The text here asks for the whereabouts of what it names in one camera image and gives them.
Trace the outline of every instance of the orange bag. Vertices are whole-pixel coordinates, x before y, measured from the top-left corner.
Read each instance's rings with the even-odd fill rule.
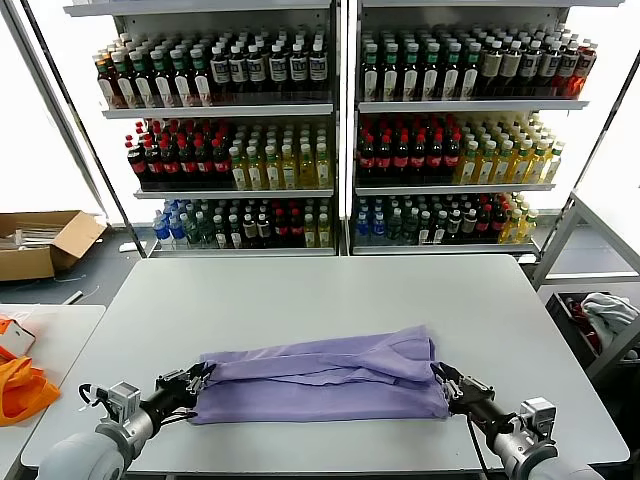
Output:
[[[31,367],[29,357],[0,365],[0,426],[13,425],[51,405],[60,390]]]

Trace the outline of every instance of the white label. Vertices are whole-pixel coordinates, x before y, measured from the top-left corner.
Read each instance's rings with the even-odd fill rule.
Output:
[[[384,74],[384,85],[382,87],[382,101],[392,102],[393,93],[396,89],[396,80],[398,78],[398,72],[390,70]]]
[[[98,85],[100,85],[100,90],[102,90],[102,94],[104,95],[104,99],[107,101],[107,105],[109,106],[109,108],[116,108],[115,104],[113,103],[113,88],[111,88],[109,80],[101,78],[100,80],[98,80]]]
[[[460,100],[469,100],[473,93],[473,87],[476,85],[478,78],[477,70],[467,70],[462,79],[462,89],[460,90]]]
[[[280,188],[278,167],[267,167],[267,177],[269,177],[269,188],[271,190],[278,190],[278,188]]]
[[[418,79],[418,72],[415,70],[407,70],[404,74],[404,85],[402,89],[402,101],[410,102],[413,100],[413,94],[416,91],[416,80]]]
[[[493,168],[493,162],[485,162],[480,169],[480,175],[478,176],[478,185],[486,185],[489,183],[489,174]]]
[[[151,95],[148,80],[146,78],[136,78],[136,85],[140,91],[140,98],[142,98],[144,106],[147,108],[153,108],[153,95]]]
[[[173,95],[171,95],[171,89],[169,88],[169,82],[167,79],[162,77],[156,78],[156,85],[158,86],[160,98],[162,99],[164,106],[167,108],[175,107]]]
[[[216,241],[218,242],[218,247],[227,248],[227,237],[225,237],[224,233],[216,233]]]
[[[287,60],[285,58],[270,58],[271,80],[274,82],[287,81]]]
[[[247,189],[247,179],[244,177],[244,170],[241,168],[233,169],[233,178],[236,180],[236,187],[238,190]]]
[[[364,101],[374,102],[376,100],[376,86],[378,83],[378,72],[367,72],[364,74]]]
[[[189,82],[187,82],[187,78],[183,76],[177,76],[175,78],[175,82],[182,105],[185,107],[191,106],[191,92],[189,91]]]
[[[437,78],[437,70],[429,70],[424,74],[424,81],[422,82],[422,101],[431,100],[433,98],[433,89],[436,86]]]
[[[226,60],[211,60],[211,71],[213,72],[214,82],[224,84],[231,81],[231,76],[229,75],[229,63]]]
[[[458,71],[449,70],[444,76],[444,86],[442,87],[442,99],[451,100],[456,90],[456,82],[458,81]]]
[[[239,233],[232,233],[231,234],[231,241],[233,242],[233,246],[235,248],[242,248],[242,237],[240,236]]]
[[[251,179],[251,187],[253,190],[261,190],[262,182],[260,181],[260,169],[257,167],[249,168],[249,178]]]
[[[295,190],[296,188],[296,179],[293,173],[292,167],[284,167],[282,169],[282,173],[284,174],[284,188],[287,190]]]
[[[133,88],[131,88],[131,82],[127,78],[119,78],[118,86],[122,91],[124,101],[127,102],[129,108],[136,108],[136,96],[133,94]]]

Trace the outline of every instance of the white table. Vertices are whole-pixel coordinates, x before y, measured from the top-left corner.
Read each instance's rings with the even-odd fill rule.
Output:
[[[104,311],[105,308],[99,305],[0,304],[0,313],[31,312],[24,321],[20,321],[36,336],[28,355],[33,359],[33,366],[44,369],[46,378],[56,385],[64,380]],[[65,395],[69,394],[63,393],[57,402],[66,400]],[[6,478],[14,466],[19,466],[20,452],[43,413],[0,428],[0,479]]]
[[[138,262],[22,454],[95,428],[77,385],[121,380],[153,391],[158,374],[202,352],[373,334],[425,323],[439,357],[495,385],[505,409],[545,396],[562,454],[589,464],[629,451],[515,260],[503,255]],[[490,467],[499,460],[485,448]],[[132,472],[290,474],[478,470],[464,418],[315,424],[179,423]]]

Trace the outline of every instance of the folded purple shirt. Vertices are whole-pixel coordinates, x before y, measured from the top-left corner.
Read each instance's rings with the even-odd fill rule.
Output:
[[[247,352],[202,355],[217,363],[192,423],[324,422],[445,418],[424,326]]]

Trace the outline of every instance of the yellow bottle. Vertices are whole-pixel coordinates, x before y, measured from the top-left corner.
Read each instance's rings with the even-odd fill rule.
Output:
[[[298,166],[291,145],[286,143],[282,146],[282,177],[285,190],[295,190],[298,187]]]
[[[518,226],[522,217],[522,210],[516,208],[511,212],[511,218],[500,232],[498,243],[516,243],[518,237]]]
[[[493,168],[493,164],[496,161],[496,142],[493,140],[487,140],[484,145],[484,151],[480,159],[476,159],[476,167],[471,177],[471,183],[478,185],[489,184],[489,174]]]
[[[531,163],[528,160],[528,156],[532,143],[533,142],[529,138],[522,142],[518,156],[511,159],[509,168],[507,169],[505,183],[522,183],[524,174],[527,173],[529,163]]]
[[[535,154],[531,163],[529,164],[529,168],[524,175],[524,180],[522,183],[527,184],[536,184],[540,182],[540,177],[542,176],[542,170],[547,163],[547,159],[545,158],[545,153],[547,148],[549,147],[549,142],[547,140],[540,140],[538,143],[538,147],[536,148]]]
[[[318,188],[329,188],[331,186],[331,163],[326,143],[316,145],[316,170],[318,171]]]
[[[300,187],[304,189],[316,188],[316,166],[311,155],[311,145],[300,145],[300,174],[298,176]]]
[[[511,159],[512,149],[513,142],[511,140],[505,140],[502,142],[500,155],[493,164],[491,174],[489,175],[489,183],[504,183],[504,178],[507,174],[507,168],[509,168],[509,160]]]

